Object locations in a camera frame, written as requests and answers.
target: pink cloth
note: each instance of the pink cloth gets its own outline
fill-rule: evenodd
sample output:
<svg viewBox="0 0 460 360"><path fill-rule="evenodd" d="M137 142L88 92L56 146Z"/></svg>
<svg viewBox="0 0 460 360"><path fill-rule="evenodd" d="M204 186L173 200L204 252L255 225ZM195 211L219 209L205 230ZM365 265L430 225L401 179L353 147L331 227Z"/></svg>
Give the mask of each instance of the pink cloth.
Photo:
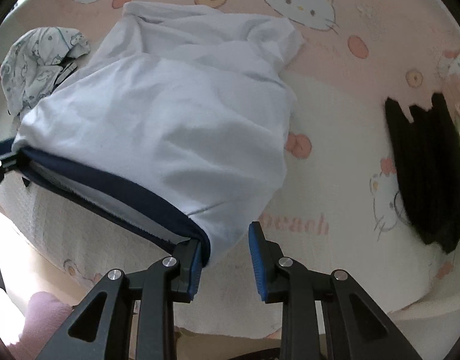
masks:
<svg viewBox="0 0 460 360"><path fill-rule="evenodd" d="M20 341L8 346L13 357L34 360L71 312L72 307L60 302L53 294L34 294L28 301Z"/></svg>

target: black garment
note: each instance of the black garment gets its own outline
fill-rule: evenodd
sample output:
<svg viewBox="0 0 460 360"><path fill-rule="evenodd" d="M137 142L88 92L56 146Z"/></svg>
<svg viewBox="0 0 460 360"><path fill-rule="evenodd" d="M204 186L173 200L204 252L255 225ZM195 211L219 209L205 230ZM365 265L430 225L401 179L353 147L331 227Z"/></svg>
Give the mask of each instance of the black garment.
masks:
<svg viewBox="0 0 460 360"><path fill-rule="evenodd" d="M431 102L410 107L413 123L390 98L385 113L408 219L425 244L450 253L460 239L460 145L443 95Z"/></svg>

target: triangular cutout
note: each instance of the triangular cutout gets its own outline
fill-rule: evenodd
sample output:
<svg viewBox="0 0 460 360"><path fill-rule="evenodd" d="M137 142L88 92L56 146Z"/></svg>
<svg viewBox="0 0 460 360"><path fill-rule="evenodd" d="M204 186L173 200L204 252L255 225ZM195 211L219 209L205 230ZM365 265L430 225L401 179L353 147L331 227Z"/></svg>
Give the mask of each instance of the triangular cutout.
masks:
<svg viewBox="0 0 460 360"><path fill-rule="evenodd" d="M107 293L99 292L68 329L68 335L86 342L95 341L106 300Z"/></svg>
<svg viewBox="0 0 460 360"><path fill-rule="evenodd" d="M350 294L350 302L360 336L365 342L378 340L387 335L386 328L358 295Z"/></svg>

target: white fabric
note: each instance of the white fabric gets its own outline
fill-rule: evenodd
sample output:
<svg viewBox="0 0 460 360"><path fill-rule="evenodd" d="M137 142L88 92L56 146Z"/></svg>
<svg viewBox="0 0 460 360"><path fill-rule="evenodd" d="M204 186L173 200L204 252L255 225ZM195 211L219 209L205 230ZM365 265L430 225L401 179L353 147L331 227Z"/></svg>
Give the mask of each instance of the white fabric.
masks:
<svg viewBox="0 0 460 360"><path fill-rule="evenodd" d="M22 120L31 146L131 180L208 235L220 259L283 184L295 95L287 19L131 2L87 67Z"/></svg>
<svg viewBox="0 0 460 360"><path fill-rule="evenodd" d="M10 114L25 113L52 93L66 56L75 59L89 52L87 39L73 28L36 28L20 37L0 68Z"/></svg>

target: bed sheet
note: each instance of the bed sheet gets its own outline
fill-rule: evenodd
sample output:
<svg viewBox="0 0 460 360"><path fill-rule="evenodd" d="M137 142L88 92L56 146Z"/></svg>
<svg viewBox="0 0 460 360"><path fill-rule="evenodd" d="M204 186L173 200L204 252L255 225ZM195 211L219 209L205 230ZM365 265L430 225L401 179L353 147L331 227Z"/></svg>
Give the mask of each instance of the bed sheet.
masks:
<svg viewBox="0 0 460 360"><path fill-rule="evenodd" d="M13 41L39 26L77 28L95 50L128 1L27 0L0 28L0 63ZM383 103L390 96L403 108L429 107L448 74L460 73L460 29L441 2L147 1L292 20L306 43L283 74L298 105L286 181L260 216L265 235L310 269L347 269L387 312L428 294L454 256L423 245L407 225ZM0 87L0 135L14 130ZM89 287L111 268L132 272L163 256L63 198L25 188L18 175L0 187L0 205L45 257ZM281 327L281 309L259 301L245 239L204 273L195 301L177 305L175 320L198 333L251 338Z"/></svg>

